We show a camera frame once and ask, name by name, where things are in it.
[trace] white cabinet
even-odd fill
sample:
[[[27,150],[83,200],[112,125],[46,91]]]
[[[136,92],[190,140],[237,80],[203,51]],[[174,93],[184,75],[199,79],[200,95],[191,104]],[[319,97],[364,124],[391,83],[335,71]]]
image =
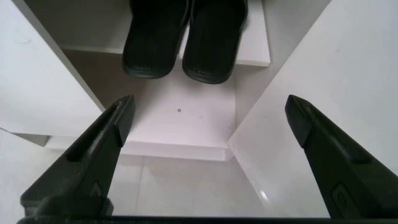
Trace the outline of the white cabinet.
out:
[[[0,127],[81,134],[102,107],[23,1],[0,2],[0,33]]]
[[[137,110],[123,153],[231,158],[234,75],[221,85],[191,80],[182,71],[183,41],[166,77],[127,76],[121,54],[131,23],[128,0],[5,0],[0,7],[7,34],[0,127],[51,136],[47,147],[66,148],[104,108],[133,94]],[[250,0],[236,63],[263,70],[270,62],[262,1]]]

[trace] cabinet panel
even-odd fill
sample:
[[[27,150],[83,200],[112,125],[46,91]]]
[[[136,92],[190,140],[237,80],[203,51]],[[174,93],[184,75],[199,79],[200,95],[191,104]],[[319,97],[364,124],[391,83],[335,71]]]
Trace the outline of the cabinet panel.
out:
[[[311,102],[398,174],[397,9],[397,1],[331,1],[229,140],[275,214],[328,216],[287,122],[289,95]]]
[[[81,134],[102,106],[24,1],[0,2],[0,30],[0,127]]]

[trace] shoe rack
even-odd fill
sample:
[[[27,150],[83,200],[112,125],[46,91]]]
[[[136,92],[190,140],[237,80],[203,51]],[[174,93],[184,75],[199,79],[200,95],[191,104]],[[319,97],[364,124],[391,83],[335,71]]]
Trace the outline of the shoe rack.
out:
[[[106,108],[123,95],[136,96],[137,112],[126,153],[219,161],[231,157],[227,140],[236,129],[234,77],[221,85],[207,85],[184,74],[180,59],[189,28],[172,72],[157,80],[143,80],[127,76],[121,66],[132,19],[129,1],[26,3],[101,106]],[[236,64],[267,67],[270,62],[262,1],[249,0]],[[48,147],[58,139],[65,136],[53,136]]]
[[[323,9],[308,16],[317,4],[248,0],[232,76],[208,85],[182,70],[189,27],[167,76],[145,80],[124,73],[128,0],[6,2],[9,15],[3,15],[13,20],[3,38],[15,43],[13,27],[19,27],[17,42],[28,43],[7,46],[15,58],[4,69],[18,75],[5,77],[3,90],[20,102],[3,106],[7,119],[1,122],[8,131],[50,136],[46,147],[66,149],[114,100],[133,94],[136,115],[123,154],[214,161],[233,156],[228,139]],[[299,16],[292,17],[296,8]],[[14,64],[19,60],[25,67]],[[18,88],[9,89],[10,82]]]

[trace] tile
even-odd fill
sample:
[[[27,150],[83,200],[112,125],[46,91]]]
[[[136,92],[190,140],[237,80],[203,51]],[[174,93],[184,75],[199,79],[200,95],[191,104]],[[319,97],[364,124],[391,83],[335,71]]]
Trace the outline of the tile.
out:
[[[266,216],[238,162],[145,157],[136,215]]]
[[[19,198],[61,155],[0,129],[0,217],[16,223],[24,217]]]
[[[119,156],[108,193],[113,215],[135,214],[142,161],[142,156]]]

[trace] pair of slippers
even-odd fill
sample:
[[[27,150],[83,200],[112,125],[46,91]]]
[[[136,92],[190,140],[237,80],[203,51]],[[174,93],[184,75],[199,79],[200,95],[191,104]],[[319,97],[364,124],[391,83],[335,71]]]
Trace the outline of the pair of slippers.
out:
[[[231,76],[247,0],[130,0],[130,9],[133,18],[123,51],[127,74],[161,78],[170,73],[189,18],[184,72],[209,84]]]

